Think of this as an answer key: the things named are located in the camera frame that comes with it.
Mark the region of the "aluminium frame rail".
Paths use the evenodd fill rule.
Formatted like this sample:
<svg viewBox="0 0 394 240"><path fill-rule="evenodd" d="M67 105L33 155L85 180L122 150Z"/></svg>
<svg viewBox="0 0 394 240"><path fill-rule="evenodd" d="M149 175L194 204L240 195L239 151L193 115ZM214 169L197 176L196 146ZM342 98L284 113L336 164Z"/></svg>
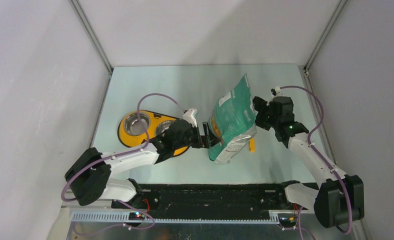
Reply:
<svg viewBox="0 0 394 240"><path fill-rule="evenodd" d="M251 219L242 216L238 219L232 217L164 217L152 215L155 223L169 224L279 224L281 220L297 217L296 210L270 210L268 217ZM152 223L149 217L137 217L137 212L131 209L72 209L69 213L72 222L98 222L98 223Z"/></svg>

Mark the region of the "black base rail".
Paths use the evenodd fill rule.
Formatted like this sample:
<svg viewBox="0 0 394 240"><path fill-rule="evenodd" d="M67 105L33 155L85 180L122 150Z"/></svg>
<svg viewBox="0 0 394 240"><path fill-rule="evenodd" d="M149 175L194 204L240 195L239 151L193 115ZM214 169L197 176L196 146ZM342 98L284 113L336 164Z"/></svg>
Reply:
<svg viewBox="0 0 394 240"><path fill-rule="evenodd" d="M295 180L255 184L140 184L127 204L157 217L268 217L291 210L285 188Z"/></svg>

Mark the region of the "green white pet food bag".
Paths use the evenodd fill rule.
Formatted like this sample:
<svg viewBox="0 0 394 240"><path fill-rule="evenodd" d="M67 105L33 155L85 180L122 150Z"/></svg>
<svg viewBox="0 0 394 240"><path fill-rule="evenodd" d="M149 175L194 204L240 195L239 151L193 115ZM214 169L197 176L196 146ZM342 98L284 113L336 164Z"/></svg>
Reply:
<svg viewBox="0 0 394 240"><path fill-rule="evenodd" d="M256 114L247 74L227 94L220 97L208 119L211 133L218 140L208 149L208 157L227 164L256 133Z"/></svg>

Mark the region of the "yellow double pet bowl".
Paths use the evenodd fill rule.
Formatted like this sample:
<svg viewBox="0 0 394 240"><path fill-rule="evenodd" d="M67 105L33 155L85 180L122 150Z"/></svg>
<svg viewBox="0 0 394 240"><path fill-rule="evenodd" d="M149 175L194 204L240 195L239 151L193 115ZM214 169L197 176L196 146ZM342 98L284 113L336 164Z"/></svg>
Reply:
<svg viewBox="0 0 394 240"><path fill-rule="evenodd" d="M176 120L176 117L162 113L141 110L128 113L119 123L117 136L126 147L143 145L148 138L152 139L163 133Z"/></svg>

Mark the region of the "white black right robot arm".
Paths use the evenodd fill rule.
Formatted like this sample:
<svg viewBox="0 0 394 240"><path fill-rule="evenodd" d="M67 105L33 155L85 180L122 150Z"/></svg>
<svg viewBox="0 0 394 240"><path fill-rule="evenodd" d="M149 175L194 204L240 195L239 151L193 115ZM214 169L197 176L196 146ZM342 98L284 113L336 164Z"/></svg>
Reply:
<svg viewBox="0 0 394 240"><path fill-rule="evenodd" d="M314 211L325 228L351 224L365 217L364 183L357 175L348 175L325 154L314 149L308 139L309 130L295 121L290 97L275 96L266 101L259 96L252 100L257 112L255 124L264 130L273 129L276 139L299 157L311 173L318 189L297 181L286 183L276 194L276 204L289 209L294 204Z"/></svg>

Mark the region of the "yellow plastic scoop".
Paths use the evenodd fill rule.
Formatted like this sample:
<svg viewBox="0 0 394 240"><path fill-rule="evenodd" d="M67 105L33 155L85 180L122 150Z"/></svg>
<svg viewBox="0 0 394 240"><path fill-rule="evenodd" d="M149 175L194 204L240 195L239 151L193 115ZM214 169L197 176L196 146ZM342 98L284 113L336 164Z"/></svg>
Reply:
<svg viewBox="0 0 394 240"><path fill-rule="evenodd" d="M256 144L255 144L255 139L251 138L248 141L248 149L251 153L254 153L256 150Z"/></svg>

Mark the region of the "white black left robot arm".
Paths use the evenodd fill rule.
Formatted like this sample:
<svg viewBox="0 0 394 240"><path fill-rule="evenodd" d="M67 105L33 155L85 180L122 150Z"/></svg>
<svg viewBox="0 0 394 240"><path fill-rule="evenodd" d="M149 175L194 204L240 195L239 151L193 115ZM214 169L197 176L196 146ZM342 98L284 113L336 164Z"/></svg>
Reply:
<svg viewBox="0 0 394 240"><path fill-rule="evenodd" d="M116 175L162 163L173 158L180 148L210 149L220 142L207 122L203 123L203 130L204 134L200 134L197 126L177 119L162 133L126 152L104 156L95 147L88 148L65 173L62 200L76 201L80 206L97 200L117 200L130 208L138 208L143 202L140 186L132 178L121 181Z"/></svg>

